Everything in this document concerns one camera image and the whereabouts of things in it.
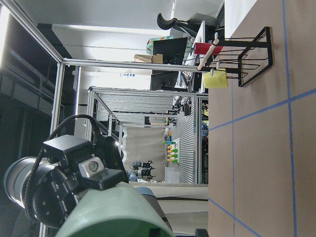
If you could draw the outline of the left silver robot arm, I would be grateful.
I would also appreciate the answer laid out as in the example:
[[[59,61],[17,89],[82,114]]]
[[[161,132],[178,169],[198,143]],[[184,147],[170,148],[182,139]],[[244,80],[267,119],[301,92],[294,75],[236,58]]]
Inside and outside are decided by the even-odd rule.
[[[32,182],[28,182],[35,157],[13,163],[4,175],[8,197],[28,210],[31,220],[52,228],[60,228],[78,203],[84,191],[107,190],[119,182],[127,182],[122,168],[106,168],[98,157],[72,161],[69,167],[50,164],[42,159]]]

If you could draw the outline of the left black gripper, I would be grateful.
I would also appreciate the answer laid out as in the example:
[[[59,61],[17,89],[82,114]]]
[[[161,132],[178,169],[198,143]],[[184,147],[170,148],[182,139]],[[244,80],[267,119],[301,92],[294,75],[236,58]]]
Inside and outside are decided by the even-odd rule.
[[[105,169],[92,177],[79,172],[65,175],[59,168],[38,169],[26,189],[26,213],[31,220],[60,228],[77,206],[75,195],[87,190],[107,190],[119,182],[128,182],[126,173]]]

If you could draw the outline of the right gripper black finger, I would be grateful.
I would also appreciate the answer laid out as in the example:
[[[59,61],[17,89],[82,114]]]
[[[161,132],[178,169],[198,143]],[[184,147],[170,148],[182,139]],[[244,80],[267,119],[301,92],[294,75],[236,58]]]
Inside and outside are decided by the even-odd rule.
[[[196,229],[195,235],[196,237],[209,237],[206,229]]]

